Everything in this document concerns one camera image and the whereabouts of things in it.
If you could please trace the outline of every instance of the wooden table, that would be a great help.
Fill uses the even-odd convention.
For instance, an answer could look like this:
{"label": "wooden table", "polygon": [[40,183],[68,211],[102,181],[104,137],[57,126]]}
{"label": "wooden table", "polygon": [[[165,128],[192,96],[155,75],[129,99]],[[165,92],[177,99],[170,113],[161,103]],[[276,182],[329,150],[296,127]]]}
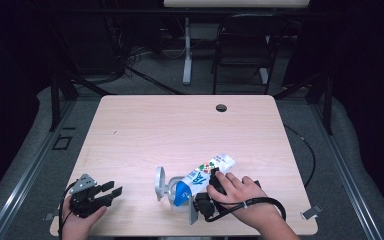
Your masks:
{"label": "wooden table", "polygon": [[[227,111],[217,111],[218,104]],[[270,96],[103,97],[69,183],[88,173],[98,184],[114,180],[116,188],[123,186],[93,235],[258,235],[233,215],[213,223],[200,215],[189,225],[188,214],[172,211],[167,196],[157,201],[158,166],[164,167],[168,182],[220,153],[236,161],[231,171],[238,178],[259,180],[266,193],[284,205],[287,223],[297,234],[317,232],[316,221],[300,215],[310,204]],[[55,218],[51,233],[57,235],[57,229]]]}

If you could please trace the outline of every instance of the hand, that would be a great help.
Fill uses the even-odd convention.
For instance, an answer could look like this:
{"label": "hand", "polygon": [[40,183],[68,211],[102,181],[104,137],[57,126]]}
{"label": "hand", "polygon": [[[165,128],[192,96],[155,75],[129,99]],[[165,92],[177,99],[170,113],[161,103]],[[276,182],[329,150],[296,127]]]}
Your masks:
{"label": "hand", "polygon": [[[239,203],[251,198],[267,197],[267,194],[250,177],[245,176],[240,181],[232,173],[223,175],[218,171],[215,174],[226,191],[226,195],[224,195],[212,185],[207,186],[208,194],[217,202]],[[235,205],[222,204],[222,206],[230,209]],[[298,239],[277,209],[269,203],[253,204],[246,209],[238,209],[232,214],[243,223],[259,231],[264,239]]]}
{"label": "hand", "polygon": [[65,218],[67,220],[62,228],[62,239],[85,240],[88,238],[92,226],[105,214],[107,207],[103,206],[87,218],[81,218],[71,213],[70,200],[71,196],[64,200],[62,220],[64,221]]}

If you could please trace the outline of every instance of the cable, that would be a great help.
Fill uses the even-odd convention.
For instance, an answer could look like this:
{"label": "cable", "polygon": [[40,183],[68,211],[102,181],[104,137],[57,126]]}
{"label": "cable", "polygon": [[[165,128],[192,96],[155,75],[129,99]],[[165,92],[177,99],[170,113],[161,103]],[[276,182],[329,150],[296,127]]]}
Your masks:
{"label": "cable", "polygon": [[165,91],[168,91],[168,92],[174,93],[174,94],[179,94],[179,95],[187,95],[187,93],[178,91],[178,90],[173,89],[171,87],[168,87],[168,86],[158,82],[157,80],[155,80],[155,79],[153,79],[153,78],[151,78],[151,77],[149,77],[149,76],[147,76],[147,75],[145,75],[145,74],[143,74],[141,72],[136,71],[135,69],[131,68],[130,66],[126,65],[126,68],[129,69],[132,73],[138,75],[139,77],[145,79],[146,81],[148,81],[150,83],[155,84],[157,87],[159,87],[159,88],[161,88],[161,89],[163,89]]}
{"label": "cable", "polygon": [[286,211],[285,211],[285,208],[283,207],[283,205],[279,201],[277,201],[274,198],[270,198],[270,197],[251,198],[251,199],[248,199],[248,200],[246,200],[244,202],[240,202],[240,203],[221,203],[221,202],[215,201],[214,199],[213,199],[213,201],[218,203],[218,204],[222,204],[222,205],[236,205],[236,206],[234,206],[233,208],[230,208],[230,209],[228,209],[226,211],[220,212],[219,215],[217,215],[217,216],[215,216],[213,218],[205,218],[206,222],[214,222],[217,219],[220,219],[220,218],[226,216],[227,214],[230,214],[230,213],[232,213],[232,212],[234,212],[234,211],[236,211],[238,209],[248,208],[248,206],[253,205],[253,204],[257,204],[257,203],[270,203],[270,204],[275,205],[279,209],[279,211],[280,211],[280,213],[282,215],[283,220],[286,221]]}
{"label": "cable", "polygon": [[[176,56],[171,56],[170,54],[168,54],[167,52],[170,52],[170,51],[181,51],[179,54],[177,54]],[[178,57],[181,57],[183,55],[183,53],[185,53],[186,51],[186,48],[183,48],[183,49],[179,49],[179,50],[163,50],[163,53],[166,57],[168,58],[171,58],[171,59],[175,59],[175,58],[178,58]]]}
{"label": "cable", "polygon": [[310,183],[311,179],[313,178],[313,175],[314,175],[314,172],[316,170],[316,155],[314,154],[314,151],[313,149],[311,148],[310,144],[304,139],[303,136],[301,136],[297,131],[293,130],[291,127],[289,127],[288,125],[286,124],[283,124],[283,126],[285,126],[285,128],[291,130],[293,133],[295,133],[298,137],[301,138],[301,140],[305,143],[305,145],[307,145],[308,149],[310,150],[311,152],[311,155],[313,156],[313,168],[311,169],[311,174],[310,174],[310,177],[308,177],[307,181],[305,182],[304,184],[304,187],[307,187],[308,184]]}
{"label": "cable", "polygon": [[99,79],[99,80],[88,80],[90,83],[93,83],[95,85],[99,85],[99,84],[104,84],[104,83],[110,83],[110,82],[113,82],[117,79],[119,79],[120,77],[122,77],[124,74],[124,72],[119,72],[119,73],[114,73],[112,76],[108,77],[108,78],[105,78],[105,79]]}
{"label": "cable", "polygon": [[151,53],[146,47],[136,47],[135,49],[132,49],[130,52],[130,57],[136,57],[136,56],[141,56],[142,54],[145,53]]}
{"label": "cable", "polygon": [[62,194],[61,196],[61,202],[60,202],[60,207],[59,207],[59,210],[58,210],[58,225],[59,225],[59,229],[58,229],[58,235],[59,235],[59,238],[62,239],[62,228],[64,227],[64,224],[65,224],[65,221],[67,220],[68,216],[70,216],[71,212],[67,215],[67,217],[65,218],[64,221],[62,221],[62,210],[63,210],[63,207],[64,207],[64,200],[65,200],[65,196],[67,195],[67,192],[68,190],[70,190],[70,188],[72,188],[74,186],[74,184],[76,184],[77,180],[75,182],[73,182],[72,184],[70,184],[64,191],[64,193]]}

